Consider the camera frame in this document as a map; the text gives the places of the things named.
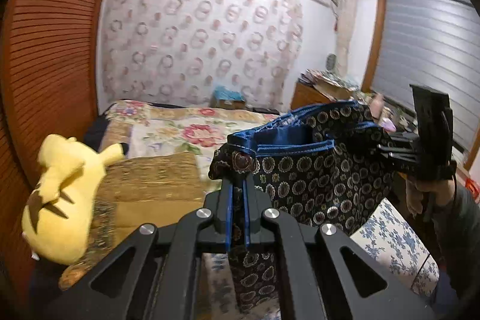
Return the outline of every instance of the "metal bolt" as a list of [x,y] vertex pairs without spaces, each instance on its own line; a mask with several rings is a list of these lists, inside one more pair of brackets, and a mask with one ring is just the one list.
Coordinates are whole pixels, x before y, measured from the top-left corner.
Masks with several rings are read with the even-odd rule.
[[268,217],[269,219],[276,219],[280,215],[280,212],[277,209],[268,208],[268,209],[265,209],[263,214],[265,215],[265,217]]
[[212,215],[212,211],[208,208],[201,208],[197,210],[197,216],[201,219],[206,219]]
[[152,224],[143,224],[140,226],[140,233],[143,235],[151,235],[155,231],[155,227]]
[[328,235],[328,236],[331,236],[331,235],[334,235],[335,233],[337,233],[337,227],[334,226],[333,224],[323,224],[322,225],[322,232],[325,234],[325,235]]

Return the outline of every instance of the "wooden window frame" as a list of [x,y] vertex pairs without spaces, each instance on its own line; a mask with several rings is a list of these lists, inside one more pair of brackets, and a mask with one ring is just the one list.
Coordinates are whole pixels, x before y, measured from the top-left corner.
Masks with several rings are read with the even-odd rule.
[[[375,70],[378,64],[378,57],[380,56],[380,46],[382,44],[383,25],[385,23],[385,10],[387,0],[378,0],[377,2],[377,14],[375,18],[375,27],[373,30],[373,40],[371,42],[370,57],[367,62],[367,68],[365,70],[365,76],[361,85],[363,92],[370,92],[371,83],[374,80]],[[469,151],[469,156],[463,167],[466,170],[470,170],[472,164],[477,157],[478,150],[480,148],[480,123],[478,124],[477,131],[475,133],[475,139],[473,141],[472,148]]]

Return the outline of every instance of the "wooden wardrobe door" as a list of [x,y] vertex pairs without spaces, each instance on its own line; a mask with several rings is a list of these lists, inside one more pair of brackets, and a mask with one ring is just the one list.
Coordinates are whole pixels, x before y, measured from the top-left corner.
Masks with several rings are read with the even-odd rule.
[[15,155],[0,105],[0,254],[16,293],[26,296],[33,260],[22,238],[22,212],[31,187]]
[[101,0],[9,0],[3,20],[3,104],[33,186],[50,133],[82,139],[97,116],[95,49]]

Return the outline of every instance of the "blue floral fabric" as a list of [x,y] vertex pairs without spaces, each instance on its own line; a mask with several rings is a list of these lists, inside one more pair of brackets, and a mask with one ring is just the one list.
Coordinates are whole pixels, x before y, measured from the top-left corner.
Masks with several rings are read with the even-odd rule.
[[[438,266],[395,207],[383,199],[351,238],[414,293],[429,297],[439,277]],[[212,320],[280,320],[278,301],[268,299],[241,313],[226,254],[205,254]]]
[[396,275],[406,287],[417,294],[430,296],[438,281],[437,264],[413,229],[387,199],[382,200],[367,222],[351,238]]

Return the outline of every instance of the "pikachu plush toy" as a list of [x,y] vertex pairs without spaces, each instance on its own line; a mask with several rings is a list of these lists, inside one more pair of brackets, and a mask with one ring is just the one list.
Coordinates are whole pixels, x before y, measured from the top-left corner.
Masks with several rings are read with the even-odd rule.
[[85,253],[105,167],[122,160],[127,150],[121,143],[96,153],[75,138],[45,138],[38,153],[44,171],[22,216],[23,237],[34,252],[66,265]]

